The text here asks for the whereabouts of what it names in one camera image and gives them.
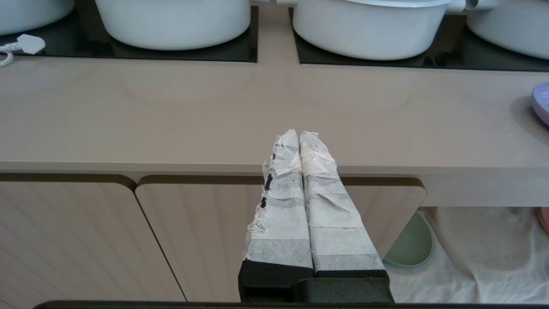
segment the green bowl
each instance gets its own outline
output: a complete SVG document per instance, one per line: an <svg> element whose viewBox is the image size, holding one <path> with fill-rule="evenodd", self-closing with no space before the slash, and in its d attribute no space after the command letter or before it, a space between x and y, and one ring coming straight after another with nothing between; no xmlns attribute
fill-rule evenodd
<svg viewBox="0 0 549 309"><path fill-rule="evenodd" d="M427 221L416 212L384 260L399 267L412 268L425 264L432 254L431 229Z"/></svg>

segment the white pot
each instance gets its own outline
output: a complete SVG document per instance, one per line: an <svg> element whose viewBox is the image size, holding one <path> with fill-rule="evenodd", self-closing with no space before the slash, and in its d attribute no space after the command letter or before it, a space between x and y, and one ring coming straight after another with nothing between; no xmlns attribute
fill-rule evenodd
<svg viewBox="0 0 549 309"><path fill-rule="evenodd" d="M303 39L327 51L362 59L397 60L426 51L444 14L462 11L465 3L465 0L299 0L293 22Z"/></svg>
<svg viewBox="0 0 549 309"><path fill-rule="evenodd" d="M73 0L0 0L0 35L51 24L72 9Z"/></svg>
<svg viewBox="0 0 549 309"><path fill-rule="evenodd" d="M107 32L128 45L165 51L230 41L250 25L249 0L96 0Z"/></svg>
<svg viewBox="0 0 549 309"><path fill-rule="evenodd" d="M548 0L469 0L467 19L479 37L511 51L549 59Z"/></svg>

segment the black induction cooktop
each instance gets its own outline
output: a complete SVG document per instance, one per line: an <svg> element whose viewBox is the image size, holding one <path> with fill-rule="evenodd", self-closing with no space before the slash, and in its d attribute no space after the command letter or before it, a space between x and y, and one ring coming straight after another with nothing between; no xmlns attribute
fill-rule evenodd
<svg viewBox="0 0 549 309"><path fill-rule="evenodd" d="M363 60L318 48L295 31L295 44L302 64L363 65L377 67L439 68L502 71L549 71L549 60L509 51L484 41L467 28L467 16L446 15L433 44L424 53L394 61Z"/></svg>
<svg viewBox="0 0 549 309"><path fill-rule="evenodd" d="M259 8L251 8L251 24L245 33L232 41L190 51L152 51L126 45L112 38L101 21L94 0L76 1L75 10L53 24L0 36L0 45L16 42L23 33L39 36L46 48L36 54L47 57L82 57L114 59L193 60L220 62L257 62Z"/></svg>

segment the white cloth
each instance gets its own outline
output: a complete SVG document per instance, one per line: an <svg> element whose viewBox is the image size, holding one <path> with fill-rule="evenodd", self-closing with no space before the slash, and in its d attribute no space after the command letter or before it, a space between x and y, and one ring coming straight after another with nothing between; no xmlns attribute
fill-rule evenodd
<svg viewBox="0 0 549 309"><path fill-rule="evenodd" d="M423 267L387 266L397 302L549 304L549 235L532 208L426 208Z"/></svg>

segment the cabinet door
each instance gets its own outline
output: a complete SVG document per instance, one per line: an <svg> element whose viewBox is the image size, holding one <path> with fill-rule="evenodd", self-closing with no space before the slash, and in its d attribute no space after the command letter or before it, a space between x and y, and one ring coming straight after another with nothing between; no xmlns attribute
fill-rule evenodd
<svg viewBox="0 0 549 309"><path fill-rule="evenodd" d="M425 197L418 180L343 179L384 256ZM148 176L136 195L189 301L239 301L261 177Z"/></svg>
<svg viewBox="0 0 549 309"><path fill-rule="evenodd" d="M149 176L136 195L188 301L239 302L261 177Z"/></svg>
<svg viewBox="0 0 549 309"><path fill-rule="evenodd" d="M414 178L342 178L362 222L384 258L425 198Z"/></svg>
<svg viewBox="0 0 549 309"><path fill-rule="evenodd" d="M184 301L128 180L0 174L0 299Z"/></svg>

